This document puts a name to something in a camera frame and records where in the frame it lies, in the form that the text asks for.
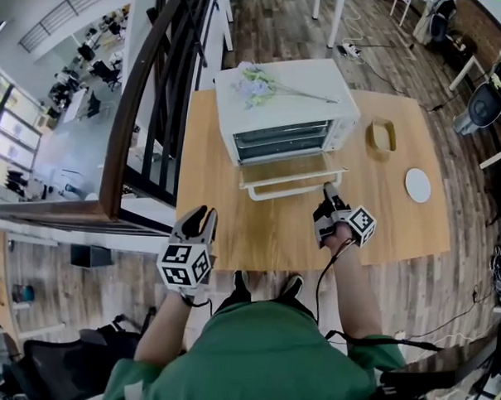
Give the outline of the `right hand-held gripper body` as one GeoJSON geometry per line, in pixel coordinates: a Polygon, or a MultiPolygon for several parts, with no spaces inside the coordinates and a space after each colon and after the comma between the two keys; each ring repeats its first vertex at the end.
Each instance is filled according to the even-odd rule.
{"type": "Polygon", "coordinates": [[[377,220],[362,206],[351,209],[339,196],[325,198],[313,213],[316,242],[320,248],[324,240],[334,233],[335,225],[349,226],[352,238],[362,248],[372,237],[377,220]]]}

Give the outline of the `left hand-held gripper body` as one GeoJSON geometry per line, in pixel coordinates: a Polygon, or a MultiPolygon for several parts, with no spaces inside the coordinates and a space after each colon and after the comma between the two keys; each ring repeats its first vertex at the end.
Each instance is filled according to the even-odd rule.
{"type": "Polygon", "coordinates": [[[215,231],[207,229],[197,236],[186,236],[181,227],[173,230],[161,247],[157,269],[169,290],[182,296],[195,297],[214,266],[215,231]]]}

